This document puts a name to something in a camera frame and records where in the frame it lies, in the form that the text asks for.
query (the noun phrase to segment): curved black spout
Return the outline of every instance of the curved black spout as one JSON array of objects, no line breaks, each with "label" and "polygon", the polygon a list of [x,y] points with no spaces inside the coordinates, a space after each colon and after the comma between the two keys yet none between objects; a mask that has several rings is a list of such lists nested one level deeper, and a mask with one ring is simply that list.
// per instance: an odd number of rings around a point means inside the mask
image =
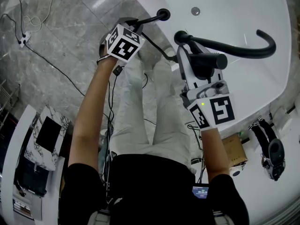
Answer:
[{"label": "curved black spout", "polygon": [[194,41],[200,43],[201,45],[207,48],[218,50],[241,58],[262,59],[262,58],[267,58],[272,56],[276,51],[276,43],[274,39],[261,30],[257,30],[256,34],[257,36],[261,37],[266,42],[268,42],[269,45],[265,48],[259,48],[259,49],[235,47],[235,46],[231,46],[228,44],[224,44],[224,43],[220,43],[220,42],[216,42],[204,38],[193,37],[191,35],[188,35],[184,31],[177,32],[175,34],[174,40],[177,44],[187,43],[188,41]]}]

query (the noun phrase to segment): pant leg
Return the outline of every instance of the pant leg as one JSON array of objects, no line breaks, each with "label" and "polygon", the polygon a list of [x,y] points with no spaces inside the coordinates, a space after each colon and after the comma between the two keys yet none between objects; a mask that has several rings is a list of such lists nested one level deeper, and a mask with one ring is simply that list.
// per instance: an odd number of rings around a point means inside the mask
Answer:
[{"label": "pant leg", "polygon": [[269,142],[263,133],[263,131],[260,129],[259,126],[253,126],[252,131],[254,132],[255,136],[257,137],[257,140],[262,148],[262,153],[266,158],[269,158]]},{"label": "pant leg", "polygon": [[264,131],[266,132],[269,142],[271,142],[273,139],[277,138],[272,127],[265,121],[262,120],[259,122],[259,125],[264,129]]},{"label": "pant leg", "polygon": [[171,67],[161,60],[155,65],[153,74],[157,93],[157,125],[151,154],[172,159],[190,168],[190,139],[174,97]]},{"label": "pant leg", "polygon": [[139,153],[139,149],[150,146],[143,114],[141,61],[133,58],[124,67],[124,72],[120,106],[109,143],[110,151],[117,155]]}]

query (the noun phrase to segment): metal rack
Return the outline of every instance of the metal rack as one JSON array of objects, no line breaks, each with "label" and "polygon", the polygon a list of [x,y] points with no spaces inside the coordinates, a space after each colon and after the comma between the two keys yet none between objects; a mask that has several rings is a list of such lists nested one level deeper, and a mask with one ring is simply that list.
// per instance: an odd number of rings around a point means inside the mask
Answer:
[{"label": "metal rack", "polygon": [[0,131],[20,96],[20,85],[18,85],[12,92],[5,89],[5,85],[6,80],[0,84],[0,116],[4,116],[4,119],[0,121]]}]

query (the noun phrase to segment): power outlet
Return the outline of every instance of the power outlet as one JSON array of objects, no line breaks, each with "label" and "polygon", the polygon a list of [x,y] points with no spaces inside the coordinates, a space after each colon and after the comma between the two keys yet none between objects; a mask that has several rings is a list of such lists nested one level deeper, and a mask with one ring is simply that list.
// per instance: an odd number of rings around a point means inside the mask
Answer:
[{"label": "power outlet", "polygon": [[25,37],[21,38],[21,48],[23,48],[25,46],[26,43],[28,43],[29,38],[31,37],[31,33],[30,32],[25,32]]}]

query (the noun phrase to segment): black pants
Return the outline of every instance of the black pants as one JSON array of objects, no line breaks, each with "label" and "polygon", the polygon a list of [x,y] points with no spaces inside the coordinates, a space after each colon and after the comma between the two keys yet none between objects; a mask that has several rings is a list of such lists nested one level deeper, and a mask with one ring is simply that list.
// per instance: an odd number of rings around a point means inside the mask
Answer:
[{"label": "black pants", "polygon": [[260,121],[259,125],[266,132],[269,141],[267,140],[265,134],[263,133],[263,131],[260,129],[259,126],[253,126],[252,131],[254,132],[260,146],[262,147],[262,153],[264,154],[264,156],[266,158],[270,158],[269,157],[269,144],[273,139],[275,139],[277,137],[276,137],[273,129],[271,128],[271,126],[265,120]]}]

